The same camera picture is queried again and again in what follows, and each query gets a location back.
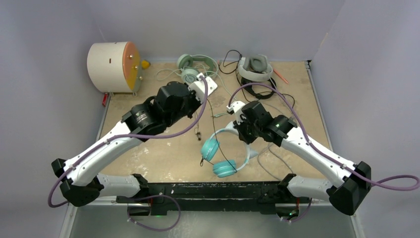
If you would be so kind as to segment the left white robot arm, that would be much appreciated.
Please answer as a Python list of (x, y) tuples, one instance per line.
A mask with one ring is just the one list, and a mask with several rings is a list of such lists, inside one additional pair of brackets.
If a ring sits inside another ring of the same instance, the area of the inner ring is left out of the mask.
[(171, 81), (155, 96), (135, 105), (111, 131), (79, 155), (55, 159), (52, 169), (57, 181), (47, 203), (54, 208), (53, 193), (60, 189), (66, 203), (80, 207), (100, 197), (124, 196), (136, 203), (146, 200), (148, 190), (140, 175), (107, 176), (102, 170), (118, 157), (151, 139), (181, 136), (186, 130), (166, 134), (165, 130), (187, 117), (198, 123), (213, 87), (201, 79), (192, 84)]

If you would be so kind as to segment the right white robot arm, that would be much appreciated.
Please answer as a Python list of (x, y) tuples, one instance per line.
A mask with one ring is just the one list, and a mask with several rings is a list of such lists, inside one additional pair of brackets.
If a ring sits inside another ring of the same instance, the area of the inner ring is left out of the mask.
[(291, 118), (272, 117), (258, 101), (247, 104), (235, 101), (227, 106), (227, 112), (235, 116), (233, 125), (241, 141), (251, 144), (262, 138), (299, 156), (325, 176), (316, 179), (287, 175), (278, 188), (281, 200), (289, 202), (295, 197), (324, 200), (351, 216), (370, 192), (371, 184), (364, 180), (371, 178), (367, 163), (356, 164), (340, 157), (308, 137)]

